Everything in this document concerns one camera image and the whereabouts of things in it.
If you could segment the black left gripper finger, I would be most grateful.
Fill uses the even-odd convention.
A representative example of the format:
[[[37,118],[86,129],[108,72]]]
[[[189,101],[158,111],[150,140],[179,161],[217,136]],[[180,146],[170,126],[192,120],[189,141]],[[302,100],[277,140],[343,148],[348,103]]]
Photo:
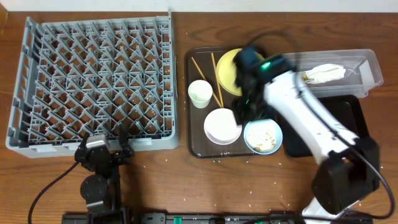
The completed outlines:
[[[79,152],[86,150],[86,143],[87,143],[87,140],[88,140],[89,136],[90,136],[89,133],[85,133],[85,135],[83,137],[83,140],[81,141],[80,145],[78,146],[78,151]]]
[[[127,130],[123,124],[119,124],[119,145],[121,146],[122,152],[126,157],[135,155],[135,151],[129,143],[127,137]]]

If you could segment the light blue bowl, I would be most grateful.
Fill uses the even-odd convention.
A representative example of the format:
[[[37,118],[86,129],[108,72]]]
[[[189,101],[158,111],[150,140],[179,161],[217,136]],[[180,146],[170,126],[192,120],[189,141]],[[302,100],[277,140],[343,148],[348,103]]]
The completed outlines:
[[[255,154],[271,155],[282,145],[280,126],[272,119],[250,121],[244,128],[244,142]]]

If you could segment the white plastic cup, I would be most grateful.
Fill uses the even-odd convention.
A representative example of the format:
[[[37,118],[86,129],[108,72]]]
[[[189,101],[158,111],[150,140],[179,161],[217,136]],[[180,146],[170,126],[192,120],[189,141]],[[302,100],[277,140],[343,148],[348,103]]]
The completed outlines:
[[[203,109],[210,103],[213,89],[207,81],[195,80],[188,87],[188,95],[196,108]]]

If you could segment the green yellow snack wrapper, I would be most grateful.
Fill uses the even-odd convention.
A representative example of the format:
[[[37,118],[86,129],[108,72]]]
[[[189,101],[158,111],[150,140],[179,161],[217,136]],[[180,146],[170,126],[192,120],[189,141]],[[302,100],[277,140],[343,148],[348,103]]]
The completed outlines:
[[[309,75],[307,74],[307,72],[302,72],[302,79],[305,83],[308,83],[311,81]]]

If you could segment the white paper napkin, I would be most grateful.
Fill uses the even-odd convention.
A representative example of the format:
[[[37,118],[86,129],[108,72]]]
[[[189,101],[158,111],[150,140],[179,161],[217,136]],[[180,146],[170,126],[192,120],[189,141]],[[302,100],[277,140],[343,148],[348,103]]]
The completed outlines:
[[[326,63],[306,72],[311,79],[308,84],[320,84],[344,78],[346,69],[342,65]]]

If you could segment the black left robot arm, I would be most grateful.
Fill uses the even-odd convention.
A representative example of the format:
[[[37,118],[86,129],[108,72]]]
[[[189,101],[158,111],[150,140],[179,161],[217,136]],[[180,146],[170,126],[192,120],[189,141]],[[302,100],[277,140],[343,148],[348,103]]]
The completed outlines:
[[[81,184],[80,194],[88,209],[87,223],[132,223],[132,210],[121,201],[119,168],[131,163],[134,149],[129,144],[127,130],[119,125],[120,151],[110,152],[105,135],[85,134],[75,152],[75,160],[93,174]]]

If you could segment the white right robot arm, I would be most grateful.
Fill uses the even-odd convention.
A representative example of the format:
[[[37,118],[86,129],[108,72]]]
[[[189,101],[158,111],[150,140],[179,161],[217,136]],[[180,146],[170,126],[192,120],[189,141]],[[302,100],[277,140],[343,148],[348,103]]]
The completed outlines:
[[[312,181],[314,198],[293,220],[305,223],[359,223],[374,215],[348,207],[374,192],[385,180],[379,172],[379,146],[370,137],[360,138],[342,125],[314,96],[295,66],[281,56],[262,59],[254,47],[233,57],[235,84],[242,97],[234,102],[238,123],[259,119],[264,109],[276,110],[301,137],[318,164]]]

